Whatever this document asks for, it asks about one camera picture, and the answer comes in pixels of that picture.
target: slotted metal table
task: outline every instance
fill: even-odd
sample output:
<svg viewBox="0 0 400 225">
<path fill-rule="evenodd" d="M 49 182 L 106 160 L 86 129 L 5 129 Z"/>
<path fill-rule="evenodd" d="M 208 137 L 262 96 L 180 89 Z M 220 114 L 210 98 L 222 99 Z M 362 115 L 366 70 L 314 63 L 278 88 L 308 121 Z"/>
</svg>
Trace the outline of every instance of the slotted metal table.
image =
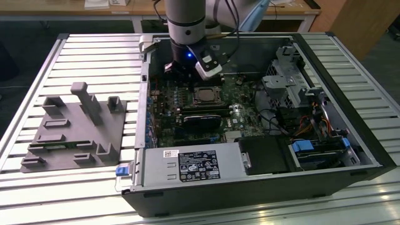
<svg viewBox="0 0 400 225">
<path fill-rule="evenodd" d="M 329 74 L 400 164 L 400 108 L 336 37 L 302 34 Z M 116 179 L 114 166 L 20 173 L 44 110 L 44 98 L 69 93 L 72 82 L 86 82 L 98 101 L 117 95 L 128 101 L 120 162 L 133 160 L 138 107 L 140 34 L 69 35 L 45 59 L 0 142 L 0 224 L 373 224 L 400 219 L 400 169 L 316 199 L 141 218 L 120 197 L 130 180 Z M 314 85 L 317 79 L 306 69 Z"/>
</svg>

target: power supply label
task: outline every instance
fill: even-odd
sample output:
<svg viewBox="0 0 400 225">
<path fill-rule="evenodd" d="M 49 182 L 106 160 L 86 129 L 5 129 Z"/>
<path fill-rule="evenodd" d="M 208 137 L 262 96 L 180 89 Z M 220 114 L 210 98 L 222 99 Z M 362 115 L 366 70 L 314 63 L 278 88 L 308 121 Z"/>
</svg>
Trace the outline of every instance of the power supply label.
<svg viewBox="0 0 400 225">
<path fill-rule="evenodd" d="M 220 166 L 214 151 L 178 154 L 180 181 L 220 179 Z"/>
</svg>

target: white label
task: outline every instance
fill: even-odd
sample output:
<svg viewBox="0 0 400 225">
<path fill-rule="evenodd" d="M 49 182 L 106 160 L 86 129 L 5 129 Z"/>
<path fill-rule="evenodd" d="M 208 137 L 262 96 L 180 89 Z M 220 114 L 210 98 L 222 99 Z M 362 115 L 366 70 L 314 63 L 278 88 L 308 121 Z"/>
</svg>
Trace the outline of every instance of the white label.
<svg viewBox="0 0 400 225">
<path fill-rule="evenodd" d="M 178 150 L 165 150 L 164 151 L 164 158 L 177 157 L 178 152 L 180 152 Z"/>
<path fill-rule="evenodd" d="M 110 14 L 129 14 L 129 12 L 122 12 L 122 11 L 113 11 Z"/>
</svg>

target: blue latch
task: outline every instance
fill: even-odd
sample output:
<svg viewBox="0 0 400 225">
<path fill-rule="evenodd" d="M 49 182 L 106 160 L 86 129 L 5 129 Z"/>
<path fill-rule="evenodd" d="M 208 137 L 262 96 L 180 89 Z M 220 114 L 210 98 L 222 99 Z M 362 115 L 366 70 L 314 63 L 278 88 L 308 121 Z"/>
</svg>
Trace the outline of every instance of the blue latch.
<svg viewBox="0 0 400 225">
<path fill-rule="evenodd" d="M 313 150 L 313 146 L 312 146 L 312 143 L 309 140 L 296 141 L 292 144 L 292 148 L 293 148 L 294 152 Z"/>
<path fill-rule="evenodd" d="M 350 142 L 345 137 L 342 138 L 342 143 L 344 143 L 345 149 L 348 149 L 350 147 Z"/>
<path fill-rule="evenodd" d="M 120 166 L 114 170 L 114 175 L 117 177 L 128 176 L 129 175 L 129 166 Z"/>
</svg>

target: floor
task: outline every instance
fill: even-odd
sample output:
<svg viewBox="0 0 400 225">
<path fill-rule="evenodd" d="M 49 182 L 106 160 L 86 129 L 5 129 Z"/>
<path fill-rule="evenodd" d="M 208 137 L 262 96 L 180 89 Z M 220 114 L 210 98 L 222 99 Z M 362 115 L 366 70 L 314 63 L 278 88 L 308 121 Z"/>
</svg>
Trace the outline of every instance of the floor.
<svg viewBox="0 0 400 225">
<path fill-rule="evenodd" d="M 157 22 L 144 22 L 144 32 L 166 32 Z M 0 42 L 20 68 L 20 75 L 0 82 L 0 136 L 2 136 L 28 88 L 40 70 L 60 33 L 132 33 L 129 21 L 49 22 L 44 29 L 38 22 L 0 22 Z M 382 87 L 400 103 L 400 41 L 385 34 L 361 62 Z"/>
</svg>

